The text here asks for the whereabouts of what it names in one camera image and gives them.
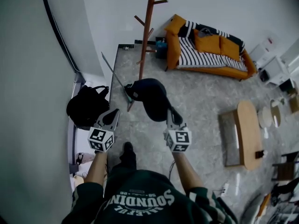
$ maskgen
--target baseboard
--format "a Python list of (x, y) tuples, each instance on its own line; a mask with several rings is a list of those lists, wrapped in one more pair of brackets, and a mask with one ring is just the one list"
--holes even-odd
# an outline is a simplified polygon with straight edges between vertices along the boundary
[(124, 48), (124, 47), (134, 48), (134, 44), (118, 44), (118, 48)]
[[(135, 40), (135, 44), (142, 44), (142, 40)], [(148, 41), (148, 45), (155, 45), (156, 42), (154, 41)]]

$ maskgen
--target cable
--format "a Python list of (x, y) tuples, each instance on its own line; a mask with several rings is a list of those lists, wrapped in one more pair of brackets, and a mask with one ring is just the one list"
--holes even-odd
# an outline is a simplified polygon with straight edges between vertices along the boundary
[(170, 177), (171, 177), (171, 172), (172, 172), (172, 169), (173, 169), (173, 166), (175, 165), (175, 161), (172, 161), (172, 164), (170, 165), (170, 168), (169, 168), (169, 176), (168, 176), (168, 179), (170, 180)]
[(110, 175), (110, 171), (109, 171), (109, 157), (108, 156), (107, 156), (105, 168), (106, 168), (107, 176), (109, 176)]
[(279, 214), (283, 213), (283, 211), (288, 207), (288, 205), (289, 205), (289, 203), (287, 203), (283, 208), (281, 206), (278, 206), (277, 209), (275, 210), (274, 214), (270, 217), (267, 224), (279, 223), (281, 217), (278, 217), (278, 216), (279, 216)]

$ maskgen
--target small trash bin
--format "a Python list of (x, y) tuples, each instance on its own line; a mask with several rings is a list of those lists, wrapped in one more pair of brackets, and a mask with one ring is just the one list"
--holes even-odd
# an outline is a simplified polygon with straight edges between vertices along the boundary
[(167, 58), (167, 43), (164, 37), (156, 37), (156, 58), (166, 59)]
[(290, 79), (283, 82), (279, 87), (281, 91), (289, 91), (294, 88)]

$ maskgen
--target marble floor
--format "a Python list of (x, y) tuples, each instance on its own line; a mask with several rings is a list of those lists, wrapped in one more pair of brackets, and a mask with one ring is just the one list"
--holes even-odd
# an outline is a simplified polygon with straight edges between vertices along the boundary
[[(138, 79), (141, 45), (129, 51), (119, 49), (115, 72), (124, 84)], [(238, 218), (257, 191), (269, 192), (273, 186), (272, 164), (280, 161), (280, 155), (299, 150), (299, 116), (291, 115), (288, 102), (280, 104), (283, 113), (279, 128), (269, 128), (269, 138), (262, 133), (263, 148), (268, 155), (260, 168), (248, 171), (243, 167), (226, 168), (226, 150), (221, 140), (219, 114), (236, 108), (240, 100), (251, 100), (256, 109), (270, 105), (271, 99), (282, 97), (280, 89), (264, 86), (257, 77), (239, 82), (237, 79), (200, 72), (169, 70), (164, 72), (166, 60), (155, 58), (154, 53), (146, 55), (144, 78), (158, 79), (167, 90), (171, 104), (178, 109), (192, 131), (192, 145), (186, 152), (190, 163), (200, 175), (206, 187), (219, 195), (225, 183), (228, 193), (223, 198)], [(135, 102), (127, 112), (127, 101), (117, 80), (113, 79), (111, 108), (121, 111), (116, 129), (116, 143), (109, 152), (109, 166), (119, 162), (119, 153), (125, 141), (131, 141), (137, 154), (137, 168), (148, 169), (169, 175), (173, 157), (166, 147), (163, 131), (166, 123), (156, 123), (146, 115), (141, 102)], [(178, 171), (174, 166), (171, 182), (183, 191)]]

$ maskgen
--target coat rack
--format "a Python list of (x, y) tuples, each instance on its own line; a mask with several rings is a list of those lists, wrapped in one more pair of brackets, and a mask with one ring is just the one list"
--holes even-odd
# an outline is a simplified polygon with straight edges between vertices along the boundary
[[(137, 62), (137, 65), (140, 65), (140, 68), (139, 68), (139, 80), (142, 79), (146, 52), (156, 52), (156, 50), (146, 50), (148, 39), (149, 39), (150, 35), (153, 33), (153, 31), (154, 31), (153, 28), (150, 29), (150, 21), (151, 21), (151, 16), (152, 16), (152, 13), (153, 13), (154, 5), (160, 4), (160, 3), (166, 3), (166, 2), (168, 2), (168, 0), (159, 0), (159, 1), (149, 0), (148, 1), (148, 6), (147, 6), (147, 9), (146, 9), (145, 22), (143, 22), (137, 15), (134, 16), (136, 18), (136, 20), (139, 21), (141, 23), (141, 25), (144, 26), (141, 59), (140, 59), (140, 61)], [(128, 112), (132, 108), (133, 103), (134, 103), (134, 101), (131, 102), (128, 105), (128, 108), (127, 108)]]

